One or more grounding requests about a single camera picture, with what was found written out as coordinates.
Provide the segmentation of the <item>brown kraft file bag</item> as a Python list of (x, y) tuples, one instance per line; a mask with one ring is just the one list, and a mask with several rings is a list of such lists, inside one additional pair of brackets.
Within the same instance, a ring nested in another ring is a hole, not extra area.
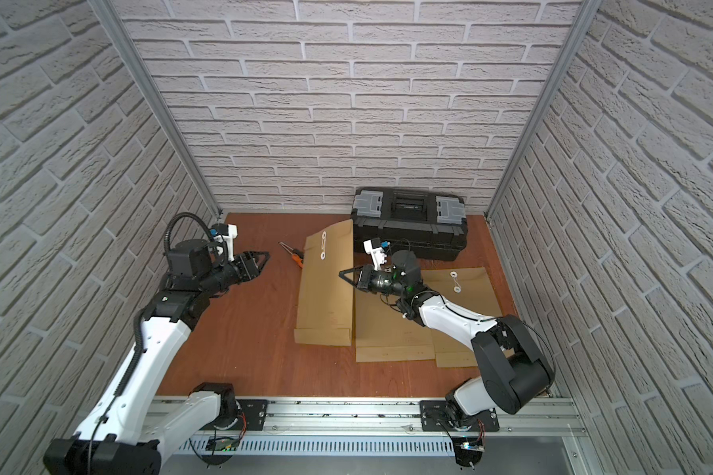
[[(477, 314), (501, 317), (488, 273), (484, 267), (424, 270), (427, 286), (440, 292), (447, 302), (458, 304)], [(477, 368), (475, 354), (453, 338), (431, 330), (435, 360), (439, 368)]]
[(339, 272), (354, 266), (353, 222), (342, 221), (307, 237), (294, 340), (309, 346), (350, 346), (354, 289)]
[(404, 319), (378, 295), (355, 292), (355, 332), (358, 363), (435, 358), (431, 332)]

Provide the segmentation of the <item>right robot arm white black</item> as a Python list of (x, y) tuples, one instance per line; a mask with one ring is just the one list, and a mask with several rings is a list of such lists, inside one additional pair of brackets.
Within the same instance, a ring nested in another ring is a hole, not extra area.
[(468, 428), (483, 413), (501, 409), (517, 414), (551, 388), (555, 370), (530, 328), (514, 316), (485, 316), (428, 287), (415, 253), (398, 251), (391, 266), (375, 264), (344, 269), (340, 279), (354, 289), (384, 297), (405, 319), (446, 334), (475, 355), (479, 377), (467, 380), (446, 397), (443, 412), (452, 425)]

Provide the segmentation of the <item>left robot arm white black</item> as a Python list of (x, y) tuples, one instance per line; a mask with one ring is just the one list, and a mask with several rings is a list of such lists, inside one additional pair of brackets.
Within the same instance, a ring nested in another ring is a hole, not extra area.
[(261, 275), (266, 251), (235, 253), (236, 227), (207, 226), (196, 214), (176, 214), (162, 245), (168, 269), (158, 292), (133, 318), (134, 345), (90, 414), (44, 454), (51, 474), (156, 474), (194, 433), (246, 431), (248, 420), (229, 383), (202, 383), (152, 427), (145, 421), (178, 350), (212, 299)]

